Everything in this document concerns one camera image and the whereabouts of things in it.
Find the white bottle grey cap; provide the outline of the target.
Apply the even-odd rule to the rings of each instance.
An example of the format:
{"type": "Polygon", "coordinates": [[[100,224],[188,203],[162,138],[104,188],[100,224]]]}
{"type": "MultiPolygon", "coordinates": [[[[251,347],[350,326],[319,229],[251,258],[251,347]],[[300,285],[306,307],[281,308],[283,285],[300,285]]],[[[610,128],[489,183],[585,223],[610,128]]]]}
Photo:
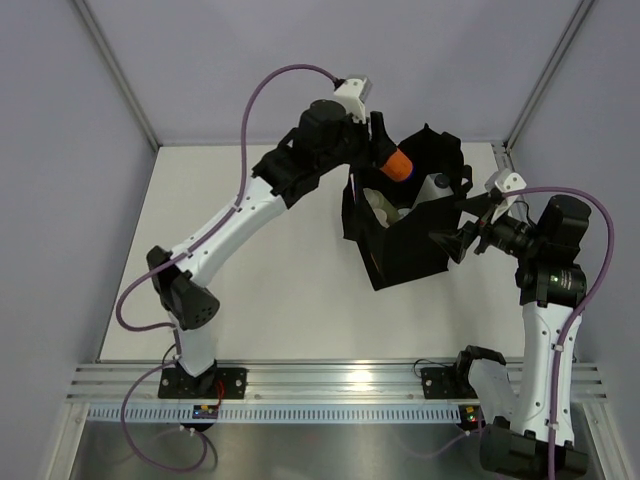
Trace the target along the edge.
{"type": "Polygon", "coordinates": [[[413,207],[416,208],[422,203],[446,198],[453,194],[450,178],[444,173],[432,173],[425,177],[416,195],[413,207]]]}

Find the beige pump bottle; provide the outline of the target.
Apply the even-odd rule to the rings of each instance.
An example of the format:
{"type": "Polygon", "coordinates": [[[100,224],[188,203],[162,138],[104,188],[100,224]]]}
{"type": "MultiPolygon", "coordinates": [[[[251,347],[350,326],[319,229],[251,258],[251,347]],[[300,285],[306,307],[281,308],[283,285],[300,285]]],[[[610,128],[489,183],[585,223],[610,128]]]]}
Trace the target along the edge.
{"type": "Polygon", "coordinates": [[[376,219],[378,220],[378,222],[383,228],[388,228],[390,226],[387,213],[384,210],[374,209],[373,212],[376,219]]]}

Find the left aluminium corner post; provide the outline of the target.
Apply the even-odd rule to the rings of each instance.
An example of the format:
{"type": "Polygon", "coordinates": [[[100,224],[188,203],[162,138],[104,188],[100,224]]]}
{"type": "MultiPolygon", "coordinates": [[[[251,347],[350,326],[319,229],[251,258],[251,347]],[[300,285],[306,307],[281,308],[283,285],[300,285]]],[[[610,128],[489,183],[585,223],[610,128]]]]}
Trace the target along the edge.
{"type": "Polygon", "coordinates": [[[70,0],[69,5],[74,10],[82,24],[90,42],[93,44],[97,55],[103,63],[109,77],[122,100],[124,101],[132,119],[140,130],[151,150],[157,153],[162,146],[152,123],[146,114],[138,96],[132,88],[127,75],[117,58],[117,55],[109,41],[104,28],[92,8],[89,1],[70,0]]]}

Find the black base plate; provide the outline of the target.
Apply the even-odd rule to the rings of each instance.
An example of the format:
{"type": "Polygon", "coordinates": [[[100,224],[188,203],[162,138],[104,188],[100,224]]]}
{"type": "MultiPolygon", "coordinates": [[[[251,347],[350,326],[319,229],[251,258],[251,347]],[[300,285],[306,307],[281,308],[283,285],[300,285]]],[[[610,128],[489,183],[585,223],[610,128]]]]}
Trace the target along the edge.
{"type": "Polygon", "coordinates": [[[242,400],[247,386],[246,368],[216,367],[193,377],[182,367],[166,369],[158,387],[160,399],[171,400],[242,400]]]}
{"type": "Polygon", "coordinates": [[[424,367],[420,370],[423,396],[427,400],[476,399],[468,381],[454,367],[424,367]]]}

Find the aluminium corner post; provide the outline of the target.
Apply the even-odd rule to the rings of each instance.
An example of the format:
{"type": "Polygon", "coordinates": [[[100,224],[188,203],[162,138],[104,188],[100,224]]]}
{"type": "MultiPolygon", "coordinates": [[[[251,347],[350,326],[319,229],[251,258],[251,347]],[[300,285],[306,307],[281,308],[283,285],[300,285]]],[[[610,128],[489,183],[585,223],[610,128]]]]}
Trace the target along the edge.
{"type": "Polygon", "coordinates": [[[507,154],[510,154],[516,146],[597,4],[598,1],[596,0],[580,0],[577,2],[503,142],[503,147],[507,154]]]}
{"type": "Polygon", "coordinates": [[[103,63],[109,77],[122,100],[124,101],[132,119],[140,130],[151,150],[157,153],[162,146],[152,123],[146,114],[138,96],[132,88],[127,75],[117,58],[117,55],[109,41],[104,28],[92,8],[89,1],[70,0],[69,5],[74,10],[82,24],[90,42],[93,44],[97,55],[103,63]]]}

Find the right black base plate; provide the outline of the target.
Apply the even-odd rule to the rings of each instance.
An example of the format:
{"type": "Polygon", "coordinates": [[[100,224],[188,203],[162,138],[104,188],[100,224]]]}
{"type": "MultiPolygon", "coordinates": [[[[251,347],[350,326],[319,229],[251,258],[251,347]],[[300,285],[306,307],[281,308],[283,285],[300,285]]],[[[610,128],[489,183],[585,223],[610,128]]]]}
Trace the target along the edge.
{"type": "Polygon", "coordinates": [[[454,367],[424,367],[420,370],[423,396],[427,400],[476,399],[468,381],[454,367]]]}

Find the aluminium mounting rail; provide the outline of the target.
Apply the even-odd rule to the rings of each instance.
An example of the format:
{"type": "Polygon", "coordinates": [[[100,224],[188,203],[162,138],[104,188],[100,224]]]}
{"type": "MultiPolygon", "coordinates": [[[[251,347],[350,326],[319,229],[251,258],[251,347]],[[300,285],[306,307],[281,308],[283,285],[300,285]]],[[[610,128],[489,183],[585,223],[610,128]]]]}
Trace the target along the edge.
{"type": "MultiPolygon", "coordinates": [[[[227,404],[419,404],[425,401],[421,380],[409,361],[227,362],[244,376],[224,388],[227,404]]],[[[82,364],[75,369],[68,402],[118,402],[136,380],[131,399],[156,400],[161,374],[152,364],[82,364]]]]}

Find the orange spray bottle blue top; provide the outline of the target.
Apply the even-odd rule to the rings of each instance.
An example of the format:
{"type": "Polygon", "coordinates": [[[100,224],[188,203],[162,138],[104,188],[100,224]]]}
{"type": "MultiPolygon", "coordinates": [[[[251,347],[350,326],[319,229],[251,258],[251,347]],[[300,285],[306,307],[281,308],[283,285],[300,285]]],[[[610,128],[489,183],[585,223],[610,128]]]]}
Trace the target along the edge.
{"type": "Polygon", "coordinates": [[[384,158],[379,170],[392,181],[403,182],[411,177],[414,165],[405,153],[394,147],[384,158]]]}

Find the green frosted bottle beige cap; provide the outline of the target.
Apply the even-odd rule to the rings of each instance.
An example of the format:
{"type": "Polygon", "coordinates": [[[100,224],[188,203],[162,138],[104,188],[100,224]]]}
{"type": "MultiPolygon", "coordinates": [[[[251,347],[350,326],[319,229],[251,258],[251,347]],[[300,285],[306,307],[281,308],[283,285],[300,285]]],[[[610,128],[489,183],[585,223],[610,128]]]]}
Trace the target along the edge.
{"type": "Polygon", "coordinates": [[[364,188],[363,193],[372,211],[382,209],[387,213],[390,226],[402,219],[399,210],[380,191],[364,188]]]}

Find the black canvas bag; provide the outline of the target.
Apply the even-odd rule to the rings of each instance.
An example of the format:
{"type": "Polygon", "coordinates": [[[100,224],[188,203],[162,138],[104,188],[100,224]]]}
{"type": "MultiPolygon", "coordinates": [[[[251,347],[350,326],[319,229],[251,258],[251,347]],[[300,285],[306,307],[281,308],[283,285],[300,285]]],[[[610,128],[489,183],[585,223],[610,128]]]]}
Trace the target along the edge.
{"type": "Polygon", "coordinates": [[[409,179],[395,182],[374,168],[350,170],[342,194],[343,238],[357,244],[375,290],[448,270],[449,256],[429,233],[458,229],[461,210],[456,203],[465,199],[473,186],[472,167],[465,163],[458,137],[424,126],[401,141],[399,149],[413,163],[409,179]],[[446,175],[452,192],[416,204],[430,174],[446,175]],[[382,193],[392,206],[409,212],[383,227],[365,199],[366,188],[382,193]]]}

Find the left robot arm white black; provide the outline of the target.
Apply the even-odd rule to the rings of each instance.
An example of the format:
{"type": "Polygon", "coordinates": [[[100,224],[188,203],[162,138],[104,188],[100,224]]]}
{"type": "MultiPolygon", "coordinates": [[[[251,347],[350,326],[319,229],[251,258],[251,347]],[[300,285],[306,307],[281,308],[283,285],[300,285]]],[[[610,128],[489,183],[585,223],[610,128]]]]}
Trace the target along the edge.
{"type": "Polygon", "coordinates": [[[152,284],[176,334],[180,386],[191,397],[208,396],[215,385],[216,347],[207,332],[220,309],[208,286],[224,263],[260,228],[315,190],[338,166],[389,172],[397,153],[382,113],[359,122],[338,102],[316,100],[297,127],[252,168],[240,198],[195,235],[170,250],[146,256],[152,284]]]}

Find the right aluminium corner post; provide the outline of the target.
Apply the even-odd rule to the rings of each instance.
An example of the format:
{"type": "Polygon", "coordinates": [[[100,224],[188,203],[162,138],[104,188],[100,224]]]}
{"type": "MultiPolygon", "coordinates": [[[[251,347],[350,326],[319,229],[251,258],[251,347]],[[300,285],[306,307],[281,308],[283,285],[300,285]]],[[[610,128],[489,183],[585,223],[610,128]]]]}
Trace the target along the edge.
{"type": "Polygon", "coordinates": [[[507,154],[510,154],[516,146],[597,4],[598,1],[596,0],[580,0],[577,2],[503,142],[503,147],[507,154]]]}

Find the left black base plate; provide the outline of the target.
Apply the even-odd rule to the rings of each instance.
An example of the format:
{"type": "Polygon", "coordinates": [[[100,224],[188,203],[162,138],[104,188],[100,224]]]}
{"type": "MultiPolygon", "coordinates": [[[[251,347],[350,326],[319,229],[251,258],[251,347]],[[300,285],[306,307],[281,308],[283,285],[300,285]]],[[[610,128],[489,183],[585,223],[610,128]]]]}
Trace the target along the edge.
{"type": "Polygon", "coordinates": [[[171,400],[242,400],[247,386],[246,368],[216,367],[193,377],[182,367],[166,369],[158,387],[160,399],[171,400]]]}

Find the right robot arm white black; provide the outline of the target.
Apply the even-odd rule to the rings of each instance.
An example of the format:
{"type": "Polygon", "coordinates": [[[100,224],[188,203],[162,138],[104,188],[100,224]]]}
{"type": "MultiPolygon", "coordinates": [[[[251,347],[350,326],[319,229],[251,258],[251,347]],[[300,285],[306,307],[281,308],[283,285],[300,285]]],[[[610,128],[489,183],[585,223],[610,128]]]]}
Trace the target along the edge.
{"type": "Polygon", "coordinates": [[[457,231],[433,232],[432,240],[456,263],[472,243],[477,254],[494,247],[516,258],[525,330],[518,389],[497,351],[468,346],[453,366],[454,388],[476,396],[484,416],[481,466],[517,479],[579,479],[589,457],[575,446],[570,397],[581,323],[574,312],[586,296],[587,281],[575,259],[591,209],[574,197],[555,195],[539,221],[530,224],[500,213],[500,202],[488,194],[456,205],[476,219],[457,231]]]}

